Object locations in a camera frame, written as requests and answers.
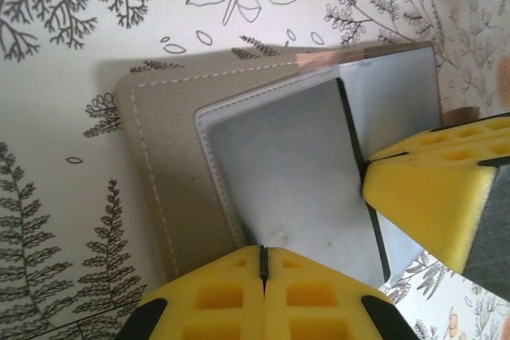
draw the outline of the botanical print wallpaper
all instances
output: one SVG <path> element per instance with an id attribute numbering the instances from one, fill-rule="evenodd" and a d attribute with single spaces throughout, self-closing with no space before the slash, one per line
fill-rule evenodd
<path id="1" fill-rule="evenodd" d="M 510 109 L 509 14 L 510 0 L 0 0 L 0 338 L 113 338 L 163 281 L 120 77 L 427 40 L 443 110 L 493 115 Z M 426 252 L 382 290 L 423 340 L 510 340 L 508 303 Z"/>

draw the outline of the wallpaper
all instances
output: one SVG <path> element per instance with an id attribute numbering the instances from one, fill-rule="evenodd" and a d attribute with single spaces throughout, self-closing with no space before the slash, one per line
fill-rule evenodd
<path id="1" fill-rule="evenodd" d="M 443 110 L 493 115 L 510 109 L 509 14 L 510 0 L 0 0 L 0 338 L 113 338 L 163 281 L 120 77 L 431 40 Z M 382 289 L 423 340 L 510 339 L 508 303 L 426 252 Z"/>

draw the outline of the leather case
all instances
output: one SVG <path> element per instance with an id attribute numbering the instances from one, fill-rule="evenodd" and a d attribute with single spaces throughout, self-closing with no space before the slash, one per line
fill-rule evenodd
<path id="1" fill-rule="evenodd" d="M 116 99 L 168 280 L 262 242 L 379 287 L 421 250 L 359 187 L 441 123 L 428 43 L 134 73 Z"/>

